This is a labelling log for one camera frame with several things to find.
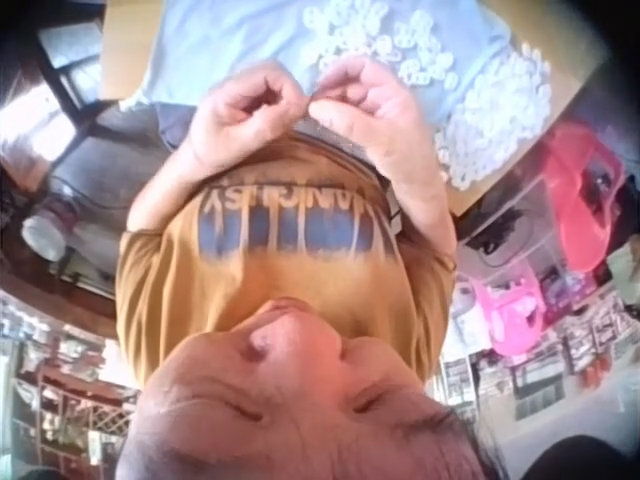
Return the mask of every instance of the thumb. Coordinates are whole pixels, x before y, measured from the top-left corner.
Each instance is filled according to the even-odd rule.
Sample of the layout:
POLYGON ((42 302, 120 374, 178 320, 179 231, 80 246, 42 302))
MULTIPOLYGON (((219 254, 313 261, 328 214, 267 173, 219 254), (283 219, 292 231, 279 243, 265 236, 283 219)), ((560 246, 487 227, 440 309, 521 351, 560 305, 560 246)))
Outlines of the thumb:
POLYGON ((248 147, 259 148, 288 132, 302 118, 305 107, 285 102, 264 106, 234 129, 248 147))
POLYGON ((316 100, 309 105, 309 115, 320 125, 359 145, 375 138, 374 118, 358 108, 336 100, 316 100))

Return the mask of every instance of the shirt graphic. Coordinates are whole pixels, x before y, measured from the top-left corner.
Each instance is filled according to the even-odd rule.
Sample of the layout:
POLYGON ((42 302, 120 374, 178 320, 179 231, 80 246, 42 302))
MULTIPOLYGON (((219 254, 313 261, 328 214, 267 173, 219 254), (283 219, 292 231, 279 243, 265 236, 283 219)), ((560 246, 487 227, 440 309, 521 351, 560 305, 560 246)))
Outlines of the shirt graphic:
POLYGON ((380 210, 361 194, 333 186, 212 188, 199 212, 198 242, 201 254, 213 257, 258 249, 312 255, 375 249, 397 258, 380 210))

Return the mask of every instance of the table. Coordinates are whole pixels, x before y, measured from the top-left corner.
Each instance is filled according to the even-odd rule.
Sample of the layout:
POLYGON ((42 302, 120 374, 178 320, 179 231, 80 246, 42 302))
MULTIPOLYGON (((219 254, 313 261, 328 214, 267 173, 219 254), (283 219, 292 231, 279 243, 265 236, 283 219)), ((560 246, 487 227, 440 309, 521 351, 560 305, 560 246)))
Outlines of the table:
MULTIPOLYGON (((552 66, 552 108, 546 131, 606 57, 596 34, 556 0, 483 0, 514 36, 537 47, 552 66)), ((162 16, 162 0, 109 0, 103 30, 101 98, 124 99, 140 86, 162 16)), ((449 207, 464 214, 536 143, 524 142, 501 169, 460 191, 447 186, 449 207)))

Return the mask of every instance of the mustard yellow shirt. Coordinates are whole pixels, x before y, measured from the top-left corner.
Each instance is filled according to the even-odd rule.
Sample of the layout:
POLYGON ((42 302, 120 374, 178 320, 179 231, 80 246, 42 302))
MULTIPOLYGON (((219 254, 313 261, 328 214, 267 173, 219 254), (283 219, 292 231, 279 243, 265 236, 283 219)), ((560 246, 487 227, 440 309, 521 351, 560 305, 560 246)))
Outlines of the mustard yellow shirt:
POLYGON ((420 377, 437 365, 454 262, 390 230, 367 166, 284 138, 209 181, 162 232, 125 233, 118 335, 140 386, 186 337, 228 331, 292 296, 343 336, 387 341, 420 377))

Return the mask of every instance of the light blue cloth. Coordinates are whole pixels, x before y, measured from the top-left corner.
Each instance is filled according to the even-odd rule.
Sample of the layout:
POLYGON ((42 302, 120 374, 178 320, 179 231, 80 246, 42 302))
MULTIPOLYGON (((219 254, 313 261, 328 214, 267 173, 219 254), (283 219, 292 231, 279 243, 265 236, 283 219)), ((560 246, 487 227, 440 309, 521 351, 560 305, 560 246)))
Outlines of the light blue cloth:
MULTIPOLYGON (((396 21, 408 23, 422 9, 435 21, 444 50, 455 57, 460 82, 414 87, 426 118, 440 124, 486 62, 509 43, 510 30, 476 0, 388 0, 380 33, 393 35, 396 21)), ((328 0, 166 0, 161 27, 136 99, 145 103, 197 105, 209 88, 229 74, 265 59, 280 61, 307 94, 317 66, 304 66, 301 49, 314 39, 302 23, 306 7, 328 0)))

